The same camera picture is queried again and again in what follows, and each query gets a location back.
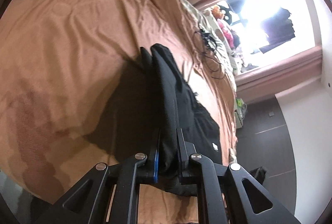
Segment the folded black clothing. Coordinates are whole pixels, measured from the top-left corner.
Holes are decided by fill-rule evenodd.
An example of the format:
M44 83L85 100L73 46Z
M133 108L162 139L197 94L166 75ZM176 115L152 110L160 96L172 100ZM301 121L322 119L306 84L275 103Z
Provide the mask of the folded black clothing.
M156 187L177 195L197 196L196 185L181 185L177 178L176 128L182 129L184 140L193 143L198 153L222 164L219 126L205 107L196 100L170 50L161 44L155 44L151 47L151 52L152 56L141 47L143 66L154 90L155 110L161 124L161 177ZM163 184L163 177L171 182Z

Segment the white tag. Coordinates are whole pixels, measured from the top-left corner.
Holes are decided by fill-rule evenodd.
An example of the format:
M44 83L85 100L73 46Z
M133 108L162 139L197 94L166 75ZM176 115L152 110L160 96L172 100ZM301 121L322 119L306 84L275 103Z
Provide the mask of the white tag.
M218 146L215 143L212 143L212 146L215 151L218 151Z

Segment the black garment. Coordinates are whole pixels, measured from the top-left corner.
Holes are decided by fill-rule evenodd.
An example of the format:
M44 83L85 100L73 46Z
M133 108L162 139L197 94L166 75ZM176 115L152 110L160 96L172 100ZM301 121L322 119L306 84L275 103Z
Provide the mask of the black garment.
M268 46L260 48L262 53L266 53L295 37L293 23L289 19L290 15L288 10L280 8L274 16L261 22L261 28L268 35L269 42Z
M177 195L196 196L195 185L181 185L177 179L176 128L182 129L184 140L193 143L198 153L222 164L219 126L195 99L170 50L155 44L151 47L151 52L152 57L141 47L144 68L150 74L151 84L157 82L161 93L161 101L156 102L160 107L159 114L162 120L159 174L173 179L170 184L164 185L161 178L162 185L157 187ZM213 144L218 147L218 151L214 149Z

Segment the round metal joint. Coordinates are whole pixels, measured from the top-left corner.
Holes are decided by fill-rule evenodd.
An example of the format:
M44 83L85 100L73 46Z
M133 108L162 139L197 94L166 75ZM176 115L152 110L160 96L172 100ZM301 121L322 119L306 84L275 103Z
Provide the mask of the round metal joint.
M194 153L194 154L191 155L191 158L193 160L200 160L202 158L202 155L198 154L198 153Z
M239 164L237 164L237 163L232 163L232 164L230 165L230 168L231 168L233 171L238 171L238 170L241 169L241 166L240 166Z
M96 169L99 171L105 170L106 169L106 164L105 163L98 163L96 165Z
M135 159L145 159L145 154L144 153L137 153L135 155Z

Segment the mattress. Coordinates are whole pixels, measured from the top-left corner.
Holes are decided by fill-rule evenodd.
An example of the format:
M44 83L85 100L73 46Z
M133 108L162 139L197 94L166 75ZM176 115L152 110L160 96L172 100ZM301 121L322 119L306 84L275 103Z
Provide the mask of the mattress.
M0 20L0 168L55 202L96 163L116 164L153 128L139 48L172 52L220 127L222 160L235 147L234 87L203 56L181 0L13 0ZM198 222L195 197L142 185L139 223Z

